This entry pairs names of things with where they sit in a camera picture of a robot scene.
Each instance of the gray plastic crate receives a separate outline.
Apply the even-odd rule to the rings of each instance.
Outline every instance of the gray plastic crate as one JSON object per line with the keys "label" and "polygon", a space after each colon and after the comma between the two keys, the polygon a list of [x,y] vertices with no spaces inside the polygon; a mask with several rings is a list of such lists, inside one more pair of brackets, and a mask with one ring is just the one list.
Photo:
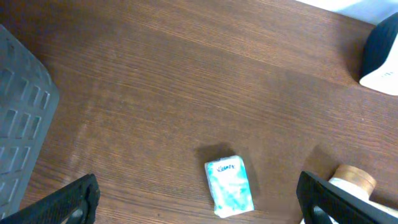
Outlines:
{"label": "gray plastic crate", "polygon": [[47,69],[0,25],[0,219],[19,210],[58,101]]}

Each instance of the pocket tissue packet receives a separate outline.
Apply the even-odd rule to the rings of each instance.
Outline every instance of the pocket tissue packet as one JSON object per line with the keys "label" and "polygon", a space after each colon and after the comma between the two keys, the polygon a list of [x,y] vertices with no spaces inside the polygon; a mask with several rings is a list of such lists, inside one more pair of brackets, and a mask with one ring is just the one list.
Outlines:
{"label": "pocket tissue packet", "polygon": [[239,156],[205,164],[214,213],[221,218],[254,210],[243,160]]}

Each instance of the white wall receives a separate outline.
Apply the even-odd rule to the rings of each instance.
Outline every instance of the white wall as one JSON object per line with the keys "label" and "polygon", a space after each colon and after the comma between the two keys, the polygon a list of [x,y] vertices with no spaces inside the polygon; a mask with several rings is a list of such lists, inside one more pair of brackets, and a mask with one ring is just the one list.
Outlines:
{"label": "white wall", "polygon": [[378,24],[398,12],[398,0],[297,0],[368,23]]}

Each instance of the round wooden cap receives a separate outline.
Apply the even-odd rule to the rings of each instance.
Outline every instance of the round wooden cap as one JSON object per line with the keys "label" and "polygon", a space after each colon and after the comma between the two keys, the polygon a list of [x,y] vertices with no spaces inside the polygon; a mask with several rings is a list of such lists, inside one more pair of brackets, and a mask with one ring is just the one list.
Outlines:
{"label": "round wooden cap", "polygon": [[340,165],[333,177],[346,180],[352,184],[361,187],[369,196],[376,187],[376,180],[367,172],[349,165]]}

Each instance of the brown tabletop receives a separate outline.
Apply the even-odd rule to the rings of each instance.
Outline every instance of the brown tabletop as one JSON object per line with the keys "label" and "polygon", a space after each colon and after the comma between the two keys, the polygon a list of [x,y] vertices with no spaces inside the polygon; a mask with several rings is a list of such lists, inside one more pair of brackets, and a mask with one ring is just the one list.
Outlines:
{"label": "brown tabletop", "polygon": [[[358,84],[373,25],[293,0],[7,1],[60,102],[22,207],[87,173],[96,223],[298,223],[301,170],[398,205],[398,98]],[[213,213],[204,163],[242,156],[255,212]]]}

